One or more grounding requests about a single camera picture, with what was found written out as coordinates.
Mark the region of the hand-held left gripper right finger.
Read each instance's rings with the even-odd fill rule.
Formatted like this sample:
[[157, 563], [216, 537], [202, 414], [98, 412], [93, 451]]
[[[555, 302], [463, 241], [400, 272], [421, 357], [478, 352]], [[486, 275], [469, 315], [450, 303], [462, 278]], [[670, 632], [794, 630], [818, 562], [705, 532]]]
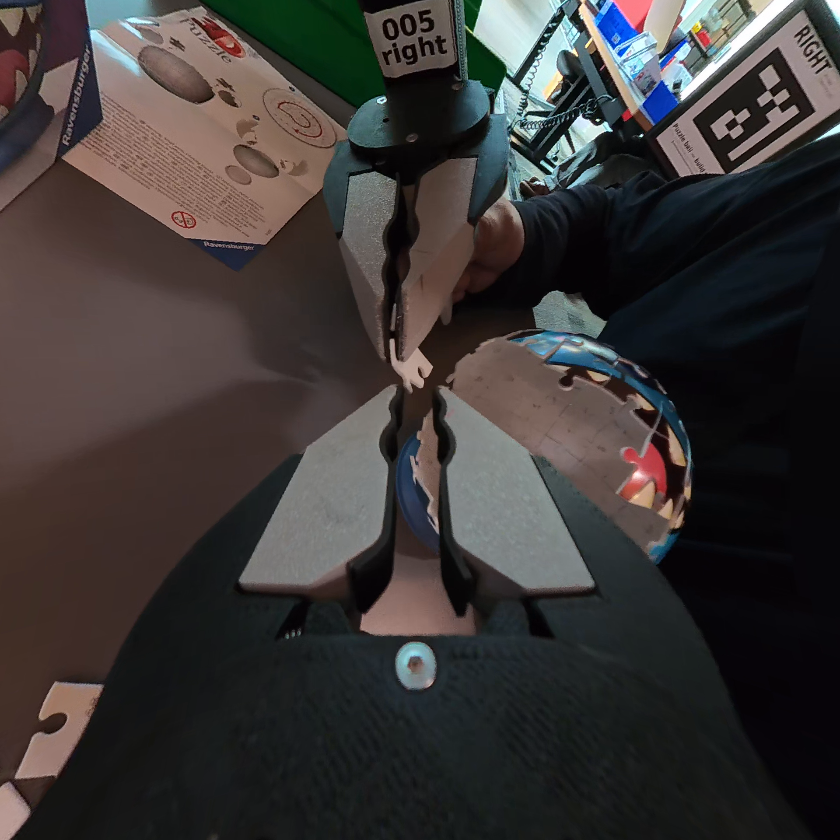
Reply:
[[441, 571], [455, 612], [592, 593], [592, 574], [529, 451], [443, 387], [433, 420]]

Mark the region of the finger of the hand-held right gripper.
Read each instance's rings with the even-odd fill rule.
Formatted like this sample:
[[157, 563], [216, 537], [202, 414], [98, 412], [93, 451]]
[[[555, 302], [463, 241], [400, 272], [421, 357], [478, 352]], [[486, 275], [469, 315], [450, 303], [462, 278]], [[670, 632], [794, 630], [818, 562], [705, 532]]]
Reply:
[[397, 302], [396, 356], [409, 358], [449, 310], [469, 263], [474, 226], [468, 220], [476, 158], [446, 160], [423, 173], [413, 195], [413, 242]]
[[353, 297], [374, 350], [392, 360], [396, 341], [398, 256], [403, 233], [403, 186], [378, 171], [350, 176], [340, 251]]

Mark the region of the tan cardboard sheet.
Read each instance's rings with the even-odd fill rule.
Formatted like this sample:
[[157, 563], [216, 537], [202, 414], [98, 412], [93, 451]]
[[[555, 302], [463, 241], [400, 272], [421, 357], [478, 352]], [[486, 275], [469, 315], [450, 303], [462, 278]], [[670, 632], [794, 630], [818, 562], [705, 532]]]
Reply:
[[644, 20], [644, 32], [662, 46], [672, 36], [686, 1], [652, 1]]

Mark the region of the blue storage bins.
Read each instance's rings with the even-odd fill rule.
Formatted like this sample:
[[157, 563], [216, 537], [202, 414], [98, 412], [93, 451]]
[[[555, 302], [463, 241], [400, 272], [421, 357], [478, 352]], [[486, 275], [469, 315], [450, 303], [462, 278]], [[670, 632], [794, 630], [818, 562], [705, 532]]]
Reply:
[[594, 22], [638, 112], [655, 125], [679, 102], [662, 77], [665, 59], [659, 55], [657, 41], [642, 28], [631, 26], [614, 1], [600, 5]]

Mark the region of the person's right forearm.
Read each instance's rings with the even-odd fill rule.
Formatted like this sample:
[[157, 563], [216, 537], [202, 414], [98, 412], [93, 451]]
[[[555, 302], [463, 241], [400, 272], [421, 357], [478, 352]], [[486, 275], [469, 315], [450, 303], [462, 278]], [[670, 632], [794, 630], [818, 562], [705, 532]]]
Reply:
[[514, 203], [524, 245], [490, 299], [583, 299], [603, 320], [736, 326], [798, 319], [837, 225], [838, 134], [729, 175], [670, 182], [650, 171]]

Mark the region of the black swivel chair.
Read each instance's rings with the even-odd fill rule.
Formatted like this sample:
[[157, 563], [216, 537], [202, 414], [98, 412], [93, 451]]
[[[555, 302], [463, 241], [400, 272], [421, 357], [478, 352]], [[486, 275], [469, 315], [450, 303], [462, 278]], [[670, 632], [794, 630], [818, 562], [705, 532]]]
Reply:
[[603, 125], [603, 104], [609, 102], [611, 97], [595, 95], [581, 61], [574, 52], [562, 49], [556, 60], [561, 83], [552, 102], [557, 111], [555, 115], [559, 118], [558, 124], [567, 128], [575, 120], [584, 119], [593, 125]]

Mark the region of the blue white puzzle ball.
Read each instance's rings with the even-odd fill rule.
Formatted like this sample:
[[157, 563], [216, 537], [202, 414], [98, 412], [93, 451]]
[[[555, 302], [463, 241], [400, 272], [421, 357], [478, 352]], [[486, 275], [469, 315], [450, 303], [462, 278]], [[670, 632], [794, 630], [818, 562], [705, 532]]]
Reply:
[[673, 548], [690, 504], [690, 441], [640, 364], [581, 334], [522, 331], [483, 342], [445, 385], [547, 459], [655, 564]]

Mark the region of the white puzzle piece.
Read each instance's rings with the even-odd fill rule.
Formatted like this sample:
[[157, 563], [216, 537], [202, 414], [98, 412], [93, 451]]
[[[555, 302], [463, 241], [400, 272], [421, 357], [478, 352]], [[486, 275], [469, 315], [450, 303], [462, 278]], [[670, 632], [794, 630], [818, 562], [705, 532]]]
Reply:
[[397, 307], [392, 305], [389, 324], [386, 360], [402, 381], [407, 394], [424, 387], [426, 378], [432, 373], [433, 366], [420, 349], [415, 349], [407, 360], [400, 360], [397, 356]]

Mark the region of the stacked green plastic bins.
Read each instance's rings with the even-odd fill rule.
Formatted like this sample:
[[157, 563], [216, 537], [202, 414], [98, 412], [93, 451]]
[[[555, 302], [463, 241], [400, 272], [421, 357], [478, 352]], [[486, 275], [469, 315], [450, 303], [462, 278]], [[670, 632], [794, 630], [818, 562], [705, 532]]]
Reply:
[[498, 91], [505, 63], [474, 34], [480, 2], [216, 1], [231, 24], [354, 106]]

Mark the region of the cluttered wooden desk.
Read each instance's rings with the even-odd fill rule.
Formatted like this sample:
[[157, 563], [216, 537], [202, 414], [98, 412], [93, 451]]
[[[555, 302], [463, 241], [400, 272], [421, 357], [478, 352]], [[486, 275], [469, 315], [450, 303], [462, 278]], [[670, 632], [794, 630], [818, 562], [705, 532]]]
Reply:
[[[575, 48], [595, 95], [611, 97], [610, 101], [603, 104], [605, 122], [611, 130], [620, 134], [630, 133], [631, 121], [635, 121], [642, 136], [663, 140], [664, 132], [680, 117], [687, 117], [695, 106], [706, 108], [728, 90], [736, 79], [745, 79], [750, 68], [757, 70], [755, 63], [762, 61], [781, 44], [786, 37], [785, 26], [806, 8], [810, 8], [813, 14], [825, 11], [822, 2], [766, 3], [757, 17], [748, 21], [733, 38], [727, 40], [710, 63], [690, 78], [678, 93], [673, 92], [679, 100], [677, 107], [655, 125], [651, 125], [645, 115], [638, 112], [639, 107], [631, 99], [632, 92], [619, 77], [617, 67], [595, 26], [594, 18], [600, 8], [590, 2], [577, 2], [574, 7], [581, 20], [581, 35]], [[677, 47], [666, 53], [662, 70], [676, 63], [682, 44], [683, 40], [680, 40]], [[670, 77], [663, 76], [663, 79], [668, 85]]]

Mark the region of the white puzzle pieces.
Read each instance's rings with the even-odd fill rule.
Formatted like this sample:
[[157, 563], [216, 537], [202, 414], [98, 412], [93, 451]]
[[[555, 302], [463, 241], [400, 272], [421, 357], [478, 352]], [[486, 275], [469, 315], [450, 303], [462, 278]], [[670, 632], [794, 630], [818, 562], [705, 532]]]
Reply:
[[102, 694], [103, 684], [57, 681], [47, 691], [38, 721], [58, 718], [53, 731], [36, 731], [30, 738], [14, 774], [1, 786], [1, 838], [14, 838], [27, 822], [34, 805], [20, 784], [52, 781], [63, 771], [88, 727]]

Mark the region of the person's right hand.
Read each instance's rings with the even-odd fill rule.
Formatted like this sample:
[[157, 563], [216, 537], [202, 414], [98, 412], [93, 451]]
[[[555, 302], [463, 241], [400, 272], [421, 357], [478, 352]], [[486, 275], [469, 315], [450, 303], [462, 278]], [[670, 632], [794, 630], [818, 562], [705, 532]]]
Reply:
[[515, 204], [506, 197], [495, 201], [476, 226], [474, 247], [452, 293], [453, 304], [486, 291], [522, 256], [525, 231]]

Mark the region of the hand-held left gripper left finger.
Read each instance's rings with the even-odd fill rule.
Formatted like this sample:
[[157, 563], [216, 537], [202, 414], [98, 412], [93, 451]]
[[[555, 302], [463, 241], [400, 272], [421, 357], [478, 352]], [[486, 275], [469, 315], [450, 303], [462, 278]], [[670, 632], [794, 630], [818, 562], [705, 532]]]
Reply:
[[397, 432], [389, 385], [310, 444], [238, 579], [245, 592], [368, 612], [393, 573]]

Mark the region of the black desk frame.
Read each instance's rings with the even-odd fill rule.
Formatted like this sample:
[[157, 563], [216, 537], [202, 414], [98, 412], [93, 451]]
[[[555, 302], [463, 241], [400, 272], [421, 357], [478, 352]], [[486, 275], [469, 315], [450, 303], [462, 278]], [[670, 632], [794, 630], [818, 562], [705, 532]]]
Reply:
[[543, 57], [554, 35], [562, 29], [566, 2], [551, 2], [552, 14], [515, 73], [507, 75], [518, 91], [516, 111], [509, 118], [508, 130], [516, 152], [541, 173], [548, 174], [558, 161], [557, 148], [562, 141], [574, 152], [570, 127], [559, 125], [555, 106], [549, 99], [532, 98]]

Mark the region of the white tag board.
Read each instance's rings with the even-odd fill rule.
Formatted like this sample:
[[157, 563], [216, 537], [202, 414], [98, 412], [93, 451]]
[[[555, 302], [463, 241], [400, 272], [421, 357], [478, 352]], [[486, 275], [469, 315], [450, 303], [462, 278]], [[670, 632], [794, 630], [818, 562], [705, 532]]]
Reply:
[[726, 175], [838, 130], [838, 2], [779, 2], [647, 134], [668, 177]]

